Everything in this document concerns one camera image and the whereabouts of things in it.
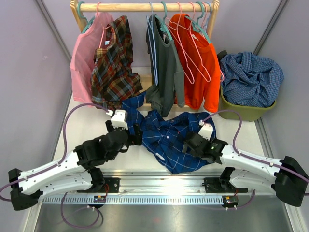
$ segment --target pink shirt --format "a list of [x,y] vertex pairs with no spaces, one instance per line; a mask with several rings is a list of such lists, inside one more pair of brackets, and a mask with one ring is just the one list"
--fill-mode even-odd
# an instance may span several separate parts
[[98,17],[95,14],[95,19],[90,28],[77,37],[70,64],[73,97],[75,101],[83,103],[91,103],[90,78],[95,65],[95,50],[99,48],[103,33],[102,24],[106,26],[114,21],[110,13],[100,12]]

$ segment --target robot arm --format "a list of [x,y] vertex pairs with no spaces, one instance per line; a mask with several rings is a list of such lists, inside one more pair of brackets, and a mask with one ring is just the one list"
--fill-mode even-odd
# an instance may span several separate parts
[[[129,133],[124,110],[116,110],[111,120],[106,122],[106,126],[106,135],[83,142],[69,152],[61,164],[61,159],[58,159],[29,171],[10,170],[10,183],[25,179],[11,186],[13,208],[23,210],[47,196],[68,191],[99,191],[105,181],[102,171],[96,166],[114,160],[119,152],[126,152],[130,145],[141,145],[142,138],[138,124],[133,126],[135,134]],[[27,176],[35,173],[40,174],[27,179]]]
[[214,139],[210,142],[208,139],[211,134],[212,126],[204,124],[199,133],[187,135],[185,144],[191,148],[192,155],[209,163],[216,162],[227,166],[217,183],[211,183],[212,189],[220,192],[235,192],[241,188],[255,189],[257,192],[275,194],[287,204],[301,205],[307,188],[306,181],[279,168],[283,166],[291,169],[308,179],[308,175],[294,158],[286,156],[281,160],[238,150],[239,153],[246,154],[245,157],[239,155],[233,146],[225,141]]

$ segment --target orange sweater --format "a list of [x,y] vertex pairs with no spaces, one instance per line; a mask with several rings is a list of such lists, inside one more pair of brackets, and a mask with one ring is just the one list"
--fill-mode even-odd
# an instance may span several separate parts
[[[179,25],[185,28],[189,28],[191,21],[185,18],[186,15],[187,14],[182,14],[182,15],[176,14],[172,17],[171,21],[177,23],[179,16],[180,16]],[[177,26],[176,24],[173,24],[173,23],[170,23],[169,25],[172,26],[173,28],[176,28]],[[183,70],[185,71],[185,73],[188,75],[188,77],[192,81],[192,76],[191,76],[189,69],[187,68],[185,57],[183,55],[183,51],[181,49],[181,46],[177,42],[178,37],[177,37],[176,31],[171,29],[170,32],[175,41],[175,46],[176,46],[179,60],[182,64]],[[211,81],[207,82],[204,79],[204,77],[200,74],[200,72],[197,70],[197,68],[192,64],[191,60],[187,58],[188,66],[192,71],[195,82],[194,84],[191,84],[188,78],[185,77],[185,81],[184,81],[185,103],[190,108],[197,110],[200,108],[203,102],[203,97],[204,97],[205,110],[215,113],[218,111],[218,105],[219,105],[219,89],[220,89],[220,76],[221,76],[220,66],[219,66],[219,61],[217,58],[216,50],[214,46],[212,44],[209,44],[207,40],[201,34],[193,31],[193,29],[191,29],[191,33],[193,34],[193,37],[195,36],[197,38],[195,42],[196,42],[198,51],[202,57],[203,65],[204,67],[206,67],[211,77]],[[199,70],[201,70],[204,76],[209,80],[206,70],[201,65],[201,60],[193,44],[189,31],[181,27],[178,27],[178,34],[182,42],[183,48],[187,52],[188,56],[196,64]]]

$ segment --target gray floor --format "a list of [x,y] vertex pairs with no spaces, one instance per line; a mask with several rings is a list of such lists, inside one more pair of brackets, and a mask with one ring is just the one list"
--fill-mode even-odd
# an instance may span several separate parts
[[[240,205],[248,200],[240,198]],[[69,216],[79,205],[65,205]],[[104,223],[90,232],[291,232],[285,207],[275,197],[257,196],[246,208],[226,212],[221,206],[205,205],[105,205],[100,210]],[[80,211],[68,219],[78,226],[91,224],[96,213]],[[42,206],[35,232],[72,232],[61,221],[59,204]]]

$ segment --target brown plaid shirt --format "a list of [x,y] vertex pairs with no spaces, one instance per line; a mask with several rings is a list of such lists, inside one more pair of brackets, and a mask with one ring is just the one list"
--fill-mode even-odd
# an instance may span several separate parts
[[111,22],[106,29],[107,48],[95,52],[91,77],[92,102],[108,109],[120,109],[121,100],[142,90],[140,76],[132,73],[133,43],[127,16]]

